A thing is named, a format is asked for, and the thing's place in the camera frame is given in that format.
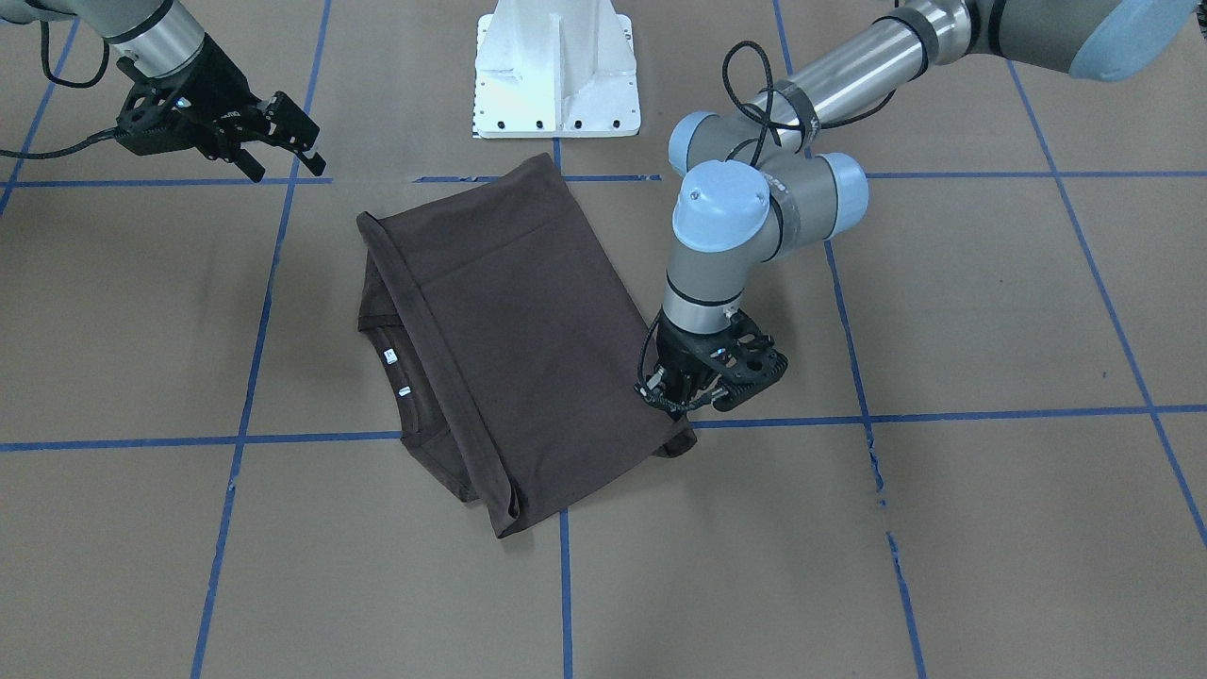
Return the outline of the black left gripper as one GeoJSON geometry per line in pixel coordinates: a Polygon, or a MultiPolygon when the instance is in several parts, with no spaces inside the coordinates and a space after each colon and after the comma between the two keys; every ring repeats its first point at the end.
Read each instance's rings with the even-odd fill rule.
{"type": "Polygon", "coordinates": [[[667,412],[674,421],[686,411],[712,405],[719,376],[711,370],[706,355],[716,335],[689,334],[660,315],[655,320],[654,370],[637,381],[641,400],[667,412]]]}

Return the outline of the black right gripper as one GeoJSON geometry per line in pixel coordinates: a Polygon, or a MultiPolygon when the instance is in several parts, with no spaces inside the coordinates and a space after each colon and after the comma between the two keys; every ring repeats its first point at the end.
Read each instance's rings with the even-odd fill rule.
{"type": "Polygon", "coordinates": [[[241,69],[211,36],[203,39],[193,60],[175,74],[148,77],[130,57],[119,57],[117,65],[134,84],[118,112],[115,139],[133,154],[198,150],[260,182],[266,168],[243,142],[263,137],[263,144],[288,150],[311,175],[326,171],[326,159],[313,151],[319,125],[284,90],[262,103],[251,93],[241,69]]]}

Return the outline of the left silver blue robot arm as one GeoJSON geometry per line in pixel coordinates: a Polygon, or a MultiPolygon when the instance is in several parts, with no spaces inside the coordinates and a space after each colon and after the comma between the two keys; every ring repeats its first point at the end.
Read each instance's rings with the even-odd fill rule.
{"type": "Polygon", "coordinates": [[[1155,259],[1202,226],[1201,90],[1159,104],[1202,48],[1194,1],[840,1],[772,76],[672,133],[690,164],[753,159],[770,205],[727,253],[671,245],[648,404],[696,416],[908,422],[927,414],[1155,412],[1143,334],[1092,245],[1104,216],[1155,259]]]}

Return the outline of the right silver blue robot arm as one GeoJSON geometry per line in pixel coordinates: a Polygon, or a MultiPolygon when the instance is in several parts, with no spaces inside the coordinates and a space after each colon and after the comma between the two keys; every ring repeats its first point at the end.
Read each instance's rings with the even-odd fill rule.
{"type": "Polygon", "coordinates": [[[110,60],[132,89],[112,127],[52,152],[2,151],[17,159],[72,156],[116,141],[134,156],[197,150],[233,164],[253,182],[266,169],[244,145],[286,150],[319,176],[326,160],[313,146],[320,128],[282,90],[260,99],[247,78],[181,1],[4,1],[5,25],[37,25],[43,77],[68,89],[91,89],[110,60]],[[103,39],[103,65],[91,80],[57,77],[49,69],[49,23],[78,19],[103,39]]]}

